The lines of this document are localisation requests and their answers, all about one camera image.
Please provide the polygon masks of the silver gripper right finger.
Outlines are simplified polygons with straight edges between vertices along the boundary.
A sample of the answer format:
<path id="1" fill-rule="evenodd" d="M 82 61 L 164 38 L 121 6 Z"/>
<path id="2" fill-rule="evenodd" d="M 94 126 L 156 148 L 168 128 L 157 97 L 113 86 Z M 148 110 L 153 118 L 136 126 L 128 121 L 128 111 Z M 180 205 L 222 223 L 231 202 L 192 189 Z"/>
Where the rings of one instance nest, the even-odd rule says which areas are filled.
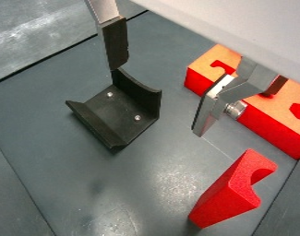
<path id="1" fill-rule="evenodd" d="M 224 74 L 206 91 L 192 124 L 193 133 L 203 136 L 223 114 L 238 120 L 246 112 L 243 99 L 263 94 L 276 95 L 288 78 L 244 57 L 238 77 Z"/>

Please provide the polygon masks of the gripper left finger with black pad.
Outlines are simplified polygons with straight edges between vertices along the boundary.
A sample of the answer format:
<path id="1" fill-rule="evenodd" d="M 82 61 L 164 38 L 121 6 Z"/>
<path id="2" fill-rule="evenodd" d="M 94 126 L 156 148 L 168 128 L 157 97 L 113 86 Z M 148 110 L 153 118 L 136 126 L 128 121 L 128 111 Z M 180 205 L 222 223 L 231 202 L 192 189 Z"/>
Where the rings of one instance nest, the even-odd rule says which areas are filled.
<path id="1" fill-rule="evenodd" d="M 129 60 L 127 18 L 119 12 L 116 0 L 86 0 L 104 39 L 107 61 L 111 70 L 119 69 Z"/>

